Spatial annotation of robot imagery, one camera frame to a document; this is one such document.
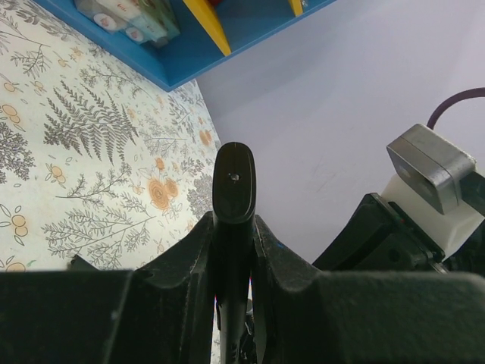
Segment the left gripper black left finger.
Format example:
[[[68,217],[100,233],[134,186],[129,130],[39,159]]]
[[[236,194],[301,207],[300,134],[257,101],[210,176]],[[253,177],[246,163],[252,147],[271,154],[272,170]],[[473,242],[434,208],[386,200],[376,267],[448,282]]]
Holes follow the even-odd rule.
[[[3,363],[208,363],[213,219],[135,271],[1,276]]]

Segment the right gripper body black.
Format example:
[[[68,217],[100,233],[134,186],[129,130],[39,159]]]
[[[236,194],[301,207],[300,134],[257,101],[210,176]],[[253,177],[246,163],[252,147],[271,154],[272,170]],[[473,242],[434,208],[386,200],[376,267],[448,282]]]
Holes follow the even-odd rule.
[[[443,248],[395,202],[369,193],[313,266],[322,271],[445,272],[444,259]]]

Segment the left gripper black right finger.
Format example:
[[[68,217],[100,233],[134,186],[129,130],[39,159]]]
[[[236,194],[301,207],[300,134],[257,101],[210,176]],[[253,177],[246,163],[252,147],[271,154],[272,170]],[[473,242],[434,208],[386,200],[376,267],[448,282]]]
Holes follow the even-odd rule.
[[[468,273],[327,272],[255,220],[260,363],[482,363],[484,280]]]

